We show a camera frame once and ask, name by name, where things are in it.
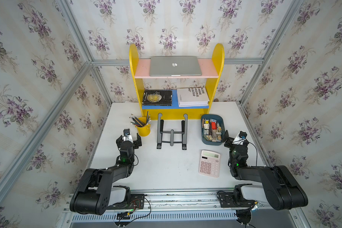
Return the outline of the silver laptop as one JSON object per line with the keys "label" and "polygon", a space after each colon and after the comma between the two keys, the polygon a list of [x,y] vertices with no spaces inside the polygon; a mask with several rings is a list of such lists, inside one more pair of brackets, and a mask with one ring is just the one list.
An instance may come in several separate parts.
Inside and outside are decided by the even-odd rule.
{"label": "silver laptop", "polygon": [[202,71],[196,56],[151,57],[151,77],[201,76]]}

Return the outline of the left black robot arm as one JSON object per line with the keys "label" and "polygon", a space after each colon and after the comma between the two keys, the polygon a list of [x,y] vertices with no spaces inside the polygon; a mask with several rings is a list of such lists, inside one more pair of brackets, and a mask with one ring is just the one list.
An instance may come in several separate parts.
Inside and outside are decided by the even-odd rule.
{"label": "left black robot arm", "polygon": [[70,211],[79,214],[103,215],[110,202],[114,182],[129,177],[135,167],[135,149],[142,146],[139,134],[135,141],[120,136],[116,140],[120,155],[114,166],[86,169],[70,201]]}

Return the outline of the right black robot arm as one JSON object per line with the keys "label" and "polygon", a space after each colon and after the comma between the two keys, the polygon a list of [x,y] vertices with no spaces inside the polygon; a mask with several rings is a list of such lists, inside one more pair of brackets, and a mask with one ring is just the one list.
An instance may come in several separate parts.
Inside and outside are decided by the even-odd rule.
{"label": "right black robot arm", "polygon": [[241,131],[236,138],[229,137],[226,131],[222,136],[224,146],[229,148],[228,166],[232,177],[241,181],[259,182],[261,186],[239,184],[233,191],[236,205],[250,202],[263,202],[273,209],[290,210],[308,205],[308,197],[302,187],[284,165],[249,166],[247,165],[248,145],[247,133]]}

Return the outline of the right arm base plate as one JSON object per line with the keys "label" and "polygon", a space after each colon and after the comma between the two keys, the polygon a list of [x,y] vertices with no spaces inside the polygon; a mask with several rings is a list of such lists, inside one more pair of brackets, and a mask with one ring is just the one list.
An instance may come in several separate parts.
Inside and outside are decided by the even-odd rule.
{"label": "right arm base plate", "polygon": [[241,193],[218,191],[216,197],[222,208],[252,208],[254,200],[245,199]]}

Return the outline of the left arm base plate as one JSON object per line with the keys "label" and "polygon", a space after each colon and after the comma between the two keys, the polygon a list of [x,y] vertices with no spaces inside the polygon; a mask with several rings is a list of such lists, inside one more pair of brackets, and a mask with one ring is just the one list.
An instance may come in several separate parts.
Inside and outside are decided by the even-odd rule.
{"label": "left arm base plate", "polygon": [[131,194],[123,202],[110,206],[113,210],[143,209],[145,203],[144,194]]}

